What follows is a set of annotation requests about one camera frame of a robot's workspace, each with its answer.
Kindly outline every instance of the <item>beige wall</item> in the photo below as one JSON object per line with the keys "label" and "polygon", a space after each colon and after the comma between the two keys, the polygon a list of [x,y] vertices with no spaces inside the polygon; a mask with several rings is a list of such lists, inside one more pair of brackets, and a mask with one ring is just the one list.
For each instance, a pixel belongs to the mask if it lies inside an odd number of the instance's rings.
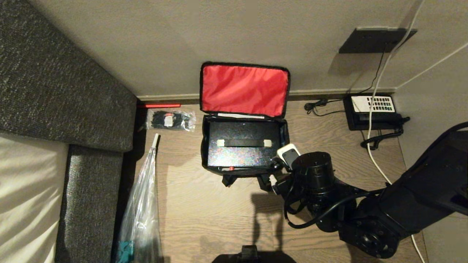
{"label": "beige wall", "polygon": [[[406,26],[416,0],[30,1],[137,96],[167,98],[196,97],[207,60],[286,66],[293,93],[366,88],[379,55],[337,55],[339,47],[356,27]],[[466,0],[427,0],[381,86],[465,43],[467,14]]]}
{"label": "beige wall", "polygon": [[[410,167],[441,133],[468,121],[468,43],[440,64],[397,89],[398,111],[411,120],[399,138]],[[468,217],[459,213],[423,230],[429,262],[466,263]]]}

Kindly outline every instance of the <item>black cable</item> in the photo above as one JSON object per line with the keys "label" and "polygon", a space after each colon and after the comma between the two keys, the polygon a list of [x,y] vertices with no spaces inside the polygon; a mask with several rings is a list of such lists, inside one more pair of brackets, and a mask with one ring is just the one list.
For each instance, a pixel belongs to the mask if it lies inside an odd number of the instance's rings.
{"label": "black cable", "polygon": [[364,136],[364,132],[362,130],[359,130],[361,132],[362,140],[366,140],[366,137]]}
{"label": "black cable", "polygon": [[[375,72],[375,76],[374,76],[374,79],[372,80],[372,83],[371,83],[370,87],[366,88],[365,90],[359,91],[355,95],[359,95],[359,94],[361,94],[363,92],[366,92],[367,90],[370,90],[372,88],[372,86],[374,85],[374,81],[377,79],[377,76],[379,75],[379,70],[380,70],[380,66],[382,65],[382,60],[383,60],[383,55],[385,54],[385,49],[387,49],[387,43],[385,43],[385,48],[383,49],[382,55],[380,57],[379,66],[377,67],[377,71]],[[304,105],[304,108],[307,110],[307,114],[310,114],[311,112],[313,112],[316,116],[322,117],[322,116],[325,116],[325,115],[328,115],[328,114],[333,114],[333,113],[337,113],[337,112],[344,112],[344,110],[343,111],[337,110],[337,111],[333,111],[333,112],[330,112],[330,113],[327,113],[327,114],[319,115],[314,111],[315,107],[317,107],[317,106],[320,106],[320,107],[326,106],[328,103],[340,102],[342,100],[343,99],[337,99],[337,100],[332,100],[332,101],[324,100],[324,103],[321,103],[322,100],[320,100],[320,101],[318,101],[316,103],[306,103],[306,105]]]}
{"label": "black cable", "polygon": [[359,193],[359,194],[355,194],[355,195],[352,195],[352,196],[345,197],[345,198],[341,199],[340,201],[334,203],[329,208],[327,208],[327,210],[325,210],[322,214],[316,216],[314,219],[310,220],[309,222],[306,222],[306,223],[301,224],[301,225],[296,225],[296,224],[292,223],[291,221],[289,221],[289,218],[288,218],[286,202],[287,202],[287,199],[289,197],[289,194],[292,192],[292,189],[293,189],[293,185],[291,185],[291,188],[289,189],[289,192],[288,192],[288,194],[287,194],[287,196],[285,198],[285,207],[284,207],[285,220],[288,222],[288,225],[290,227],[296,228],[296,229],[301,229],[301,228],[306,228],[306,227],[309,227],[311,225],[314,225],[314,224],[318,223],[320,220],[322,220],[324,217],[326,217],[328,214],[330,214],[333,210],[335,210],[337,207],[339,207],[343,203],[349,202],[349,201],[354,200],[354,199],[359,198],[359,197],[366,197],[366,196],[373,195],[373,194],[379,194],[379,193],[383,192],[385,188],[378,189],[378,190],[373,190],[373,191],[370,191],[370,192],[362,192],[362,193]]}
{"label": "black cable", "polygon": [[377,79],[377,76],[379,75],[380,66],[382,65],[382,60],[383,60],[383,55],[385,54],[385,49],[387,49],[387,43],[385,43],[385,48],[383,49],[382,55],[380,56],[379,66],[377,67],[377,71],[375,72],[375,76],[374,76],[374,79],[372,80],[371,86],[366,88],[365,90],[359,91],[355,95],[359,95],[359,94],[361,94],[363,92],[366,92],[366,91],[372,89],[372,86],[374,86],[374,81]]}
{"label": "black cable", "polygon": [[315,107],[313,107],[311,110],[308,110],[307,111],[307,114],[310,114],[310,112],[313,112],[316,116],[318,117],[322,117],[322,116],[325,116],[325,115],[329,115],[329,114],[333,114],[333,113],[338,113],[338,112],[345,112],[344,110],[337,110],[337,111],[332,111],[332,112],[328,112],[328,113],[325,113],[325,114],[318,114],[316,111],[315,111]]}
{"label": "black cable", "polygon": [[365,139],[361,142],[361,147],[362,148],[365,148],[367,149],[367,144],[370,144],[371,142],[373,142],[373,145],[370,145],[369,148],[373,151],[373,150],[377,150],[379,148],[379,143],[385,139],[388,139],[388,138],[393,138],[393,137],[398,137],[400,135],[403,134],[403,127],[400,126],[398,129],[396,129],[395,132],[393,133],[387,133],[387,134],[384,134],[384,135],[378,135],[378,136],[374,136],[372,138],[369,138],[369,139]]}
{"label": "black cable", "polygon": [[288,205],[287,207],[287,210],[288,210],[288,213],[290,213],[291,215],[295,215],[297,213],[299,213],[300,211],[302,211],[305,207],[306,207],[307,203],[305,201],[300,201],[300,204],[299,204],[299,207],[295,210],[293,209],[290,205]]}

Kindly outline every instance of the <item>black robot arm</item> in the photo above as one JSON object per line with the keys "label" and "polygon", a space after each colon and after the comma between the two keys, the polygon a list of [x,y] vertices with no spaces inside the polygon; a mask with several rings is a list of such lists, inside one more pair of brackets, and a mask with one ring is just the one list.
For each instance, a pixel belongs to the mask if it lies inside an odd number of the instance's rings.
{"label": "black robot arm", "polygon": [[[394,184],[374,191],[348,185],[333,174],[328,153],[299,156],[292,172],[272,187],[285,200],[288,224],[317,224],[325,232],[378,258],[393,256],[400,240],[453,212],[468,214],[468,122],[444,132]],[[365,197],[359,205],[356,198]],[[299,203],[296,209],[292,204]],[[315,216],[296,225],[288,214],[307,208]]]}

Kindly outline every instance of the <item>red rod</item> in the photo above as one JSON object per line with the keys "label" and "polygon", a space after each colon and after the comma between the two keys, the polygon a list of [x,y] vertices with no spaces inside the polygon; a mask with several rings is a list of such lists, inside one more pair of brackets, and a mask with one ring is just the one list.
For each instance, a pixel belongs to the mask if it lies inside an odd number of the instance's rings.
{"label": "red rod", "polygon": [[176,104],[141,104],[138,108],[154,109],[154,108],[180,108],[180,103]]}

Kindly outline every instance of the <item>clear plastic bag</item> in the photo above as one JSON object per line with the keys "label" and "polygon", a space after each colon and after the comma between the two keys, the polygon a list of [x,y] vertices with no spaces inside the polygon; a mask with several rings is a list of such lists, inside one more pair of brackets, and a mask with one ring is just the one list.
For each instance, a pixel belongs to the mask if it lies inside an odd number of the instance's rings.
{"label": "clear plastic bag", "polygon": [[156,134],[130,191],[120,228],[117,263],[162,262],[155,166],[158,138]]}
{"label": "clear plastic bag", "polygon": [[149,109],[146,116],[146,129],[170,129],[195,131],[195,113],[186,111],[164,111]]}

